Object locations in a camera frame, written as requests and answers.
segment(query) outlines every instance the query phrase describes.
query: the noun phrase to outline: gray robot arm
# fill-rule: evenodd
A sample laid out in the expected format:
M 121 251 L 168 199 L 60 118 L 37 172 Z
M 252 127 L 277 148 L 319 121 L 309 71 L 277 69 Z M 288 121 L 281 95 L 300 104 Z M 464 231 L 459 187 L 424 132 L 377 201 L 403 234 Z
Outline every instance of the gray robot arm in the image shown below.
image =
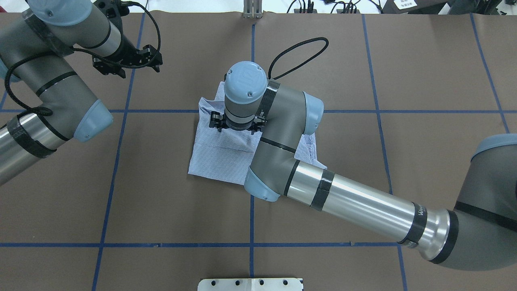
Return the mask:
M 63 59 L 73 53 L 73 45 L 125 66 L 147 60 L 89 0 L 29 0 L 28 4 L 30 9 L 21 18 L 0 31 L 0 75 L 3 78 L 7 69 L 21 60 L 50 53 L 13 71 L 11 81 L 23 80 L 42 104 L 26 108 L 0 128 L 0 185 L 69 139 L 87 141 L 112 124 L 104 104 Z M 150 66 L 159 71 L 161 55 L 153 53 L 157 57 Z M 125 77 L 119 66 L 94 58 L 96 64 L 105 75 Z
M 267 80 L 251 62 L 234 65 L 224 88 L 224 117 L 213 112 L 210 125 L 256 130 L 258 122 L 263 132 L 245 181 L 251 195 L 287 196 L 446 267 L 489 270 L 517 262 L 517 135 L 482 142 L 454 211 L 432 210 L 294 159 L 300 136 L 321 120 L 319 99 Z

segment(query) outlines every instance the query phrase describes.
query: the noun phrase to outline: white cloth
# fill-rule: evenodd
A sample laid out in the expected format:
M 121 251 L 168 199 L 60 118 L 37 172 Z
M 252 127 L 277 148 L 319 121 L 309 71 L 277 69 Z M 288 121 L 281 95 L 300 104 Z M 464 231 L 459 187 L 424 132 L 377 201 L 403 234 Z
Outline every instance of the white cloth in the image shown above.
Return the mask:
M 202 97 L 199 101 L 199 123 L 189 174 L 244 185 L 262 133 L 251 135 L 248 130 L 229 128 L 218 132 L 208 127 L 211 111 L 224 112 L 224 82 L 219 84 L 215 100 Z M 294 157 L 316 167 L 327 168 L 317 160 L 314 134 L 302 135 Z

